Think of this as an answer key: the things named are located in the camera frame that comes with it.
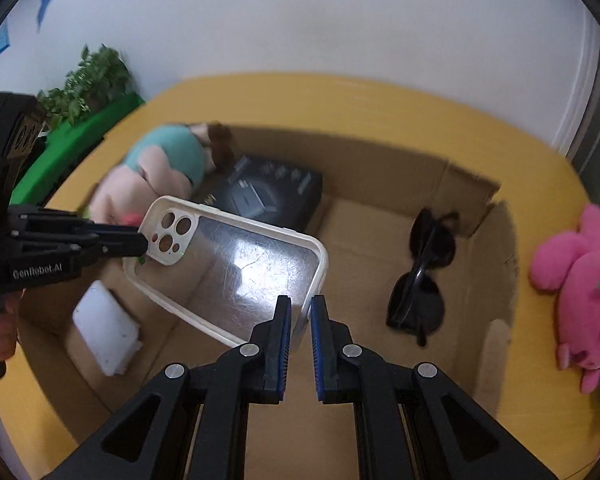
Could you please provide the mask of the person left hand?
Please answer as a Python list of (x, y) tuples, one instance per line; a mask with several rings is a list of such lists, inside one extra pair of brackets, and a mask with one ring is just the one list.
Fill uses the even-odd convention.
[(6, 296), (4, 311), (0, 313), (0, 362), (9, 360), (16, 352), (18, 340), (19, 306), (23, 292)]

